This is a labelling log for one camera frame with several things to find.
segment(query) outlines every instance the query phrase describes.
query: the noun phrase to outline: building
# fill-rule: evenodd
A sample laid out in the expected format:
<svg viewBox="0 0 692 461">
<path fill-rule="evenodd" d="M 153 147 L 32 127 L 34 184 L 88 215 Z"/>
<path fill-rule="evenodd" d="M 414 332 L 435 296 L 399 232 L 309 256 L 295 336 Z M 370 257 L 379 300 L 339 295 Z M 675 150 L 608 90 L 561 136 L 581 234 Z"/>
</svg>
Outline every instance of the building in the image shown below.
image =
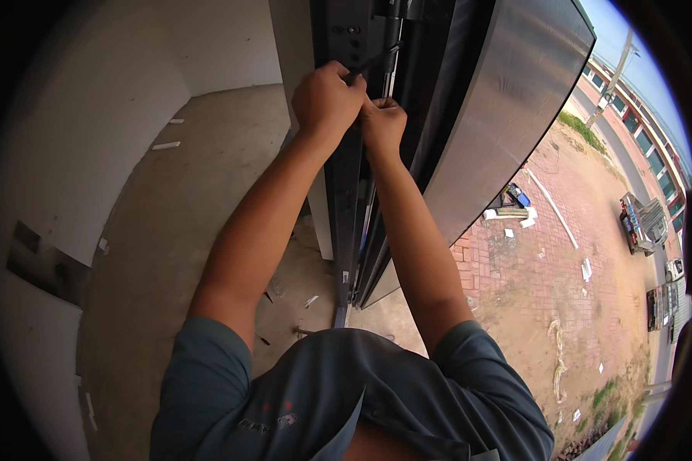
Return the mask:
<svg viewBox="0 0 692 461">
<path fill-rule="evenodd" d="M 582 74 L 602 94 L 613 72 L 614 69 L 591 58 Z M 664 193 L 674 231 L 680 234 L 684 225 L 685 191 L 689 180 L 682 169 L 679 153 L 652 111 L 622 79 L 615 85 L 614 94 L 609 106 L 628 128 L 641 155 L 649 161 Z"/>
</svg>

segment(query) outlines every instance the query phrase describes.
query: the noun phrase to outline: utility pole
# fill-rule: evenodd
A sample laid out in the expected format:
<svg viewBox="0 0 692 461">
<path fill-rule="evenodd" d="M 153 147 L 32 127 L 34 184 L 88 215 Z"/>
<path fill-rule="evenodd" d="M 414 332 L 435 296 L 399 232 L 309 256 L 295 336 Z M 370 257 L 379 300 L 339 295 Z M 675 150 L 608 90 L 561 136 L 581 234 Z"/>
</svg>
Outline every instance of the utility pole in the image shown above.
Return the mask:
<svg viewBox="0 0 692 461">
<path fill-rule="evenodd" d="M 602 111 L 605 110 L 607 105 L 612 101 L 612 98 L 615 97 L 615 85 L 618 84 L 618 79 L 620 78 L 620 74 L 623 72 L 623 65 L 625 65 L 625 60 L 628 59 L 628 53 L 630 52 L 630 46 L 631 43 L 633 42 L 633 29 L 628 27 L 628 36 L 625 39 L 625 46 L 623 46 L 623 52 L 620 54 L 620 60 L 618 61 L 618 67 L 615 68 L 615 74 L 612 75 L 612 78 L 610 79 L 610 83 L 607 85 L 605 88 L 605 92 L 600 96 L 600 100 L 597 103 L 597 107 L 595 107 L 595 110 L 593 113 L 591 113 L 590 118 L 587 119 L 587 128 L 591 127 L 594 123 L 595 120 L 597 120 L 597 117 L 602 114 Z"/>
</svg>

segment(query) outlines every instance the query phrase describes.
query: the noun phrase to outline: shirt sleeve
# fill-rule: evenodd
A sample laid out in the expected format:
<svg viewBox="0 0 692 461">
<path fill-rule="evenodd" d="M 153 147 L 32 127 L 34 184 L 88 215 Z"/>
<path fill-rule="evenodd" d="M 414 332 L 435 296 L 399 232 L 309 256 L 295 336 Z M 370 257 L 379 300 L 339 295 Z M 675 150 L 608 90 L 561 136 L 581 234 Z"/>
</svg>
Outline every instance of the shirt sleeve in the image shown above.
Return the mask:
<svg viewBox="0 0 692 461">
<path fill-rule="evenodd" d="M 453 327 L 431 357 L 447 378 L 482 397 L 498 448 L 511 459 L 548 459 L 554 450 L 554 433 L 520 375 L 507 364 L 497 343 L 475 321 Z"/>
<path fill-rule="evenodd" d="M 151 459 L 191 459 L 213 425 L 245 401 L 251 353 L 229 327 L 191 317 L 178 333 L 161 381 Z"/>
</svg>

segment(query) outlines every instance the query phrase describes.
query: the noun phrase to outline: white pipe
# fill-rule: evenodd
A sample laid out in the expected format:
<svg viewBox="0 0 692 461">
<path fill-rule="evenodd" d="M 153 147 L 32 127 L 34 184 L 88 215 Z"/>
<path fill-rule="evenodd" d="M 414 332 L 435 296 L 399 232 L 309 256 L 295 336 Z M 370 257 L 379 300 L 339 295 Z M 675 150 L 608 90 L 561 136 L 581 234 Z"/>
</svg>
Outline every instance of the white pipe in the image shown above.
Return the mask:
<svg viewBox="0 0 692 461">
<path fill-rule="evenodd" d="M 569 226 L 567 226 L 567 222 L 564 221 L 564 217 L 562 216 L 562 213 L 559 211 L 558 208 L 556 208 L 556 204 L 554 203 L 554 200 L 551 199 L 551 196 L 548 194 L 548 191 L 546 190 L 546 188 L 543 187 L 543 184 L 541 184 L 539 182 L 538 178 L 536 178 L 536 175 L 533 174 L 533 172 L 531 171 L 530 168 L 526 167 L 526 168 L 524 168 L 524 170 L 526 170 L 528 175 L 531 176 L 531 179 L 533 180 L 533 182 L 536 183 L 536 186 L 538 186 L 538 189 L 541 189 L 541 192 L 543 192 L 543 196 L 546 198 L 549 205 L 551 205 L 551 208 L 554 209 L 556 216 L 559 217 L 559 221 L 562 222 L 562 226 L 564 226 L 564 230 L 567 231 L 567 234 L 569 234 L 569 240 L 572 241 L 572 245 L 574 245 L 574 249 L 578 249 L 579 245 L 577 245 L 576 240 L 574 240 L 574 236 L 572 235 L 572 231 L 569 230 Z"/>
</svg>

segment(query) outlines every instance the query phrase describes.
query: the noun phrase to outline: gray t-shirt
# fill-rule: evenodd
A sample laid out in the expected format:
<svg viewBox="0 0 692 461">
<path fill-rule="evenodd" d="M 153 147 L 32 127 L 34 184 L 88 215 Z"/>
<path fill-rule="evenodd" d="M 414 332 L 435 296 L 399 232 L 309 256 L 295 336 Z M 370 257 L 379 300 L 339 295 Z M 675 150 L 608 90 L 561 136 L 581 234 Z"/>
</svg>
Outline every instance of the gray t-shirt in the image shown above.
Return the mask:
<svg viewBox="0 0 692 461">
<path fill-rule="evenodd" d="M 476 322 L 451 329 L 431 359 L 365 330 L 324 330 L 251 380 L 243 340 L 192 317 L 161 383 L 151 459 L 341 459 L 359 418 L 427 459 L 546 461 L 554 448 L 531 392 Z"/>
</svg>

